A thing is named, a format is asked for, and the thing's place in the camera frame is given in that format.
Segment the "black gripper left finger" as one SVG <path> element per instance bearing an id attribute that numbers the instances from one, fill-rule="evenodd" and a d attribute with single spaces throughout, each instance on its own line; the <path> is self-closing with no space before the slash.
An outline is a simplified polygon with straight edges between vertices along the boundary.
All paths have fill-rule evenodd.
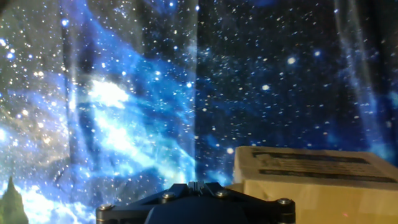
<path id="1" fill-rule="evenodd" d="M 102 204 L 96 209 L 96 224 L 117 224 L 128 221 L 144 223 L 154 207 L 192 196 L 196 189 L 196 182 L 173 184 L 167 190 L 127 205 Z"/>

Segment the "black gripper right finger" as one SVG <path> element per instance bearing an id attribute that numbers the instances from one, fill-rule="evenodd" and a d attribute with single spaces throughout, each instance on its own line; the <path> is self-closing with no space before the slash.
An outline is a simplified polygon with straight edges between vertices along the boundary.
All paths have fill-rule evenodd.
<path id="1" fill-rule="evenodd" d="M 243 193 L 242 184 L 226 187 L 217 182 L 197 182 L 196 195 L 204 223 L 295 223 L 295 202 L 289 198 L 266 201 Z"/>

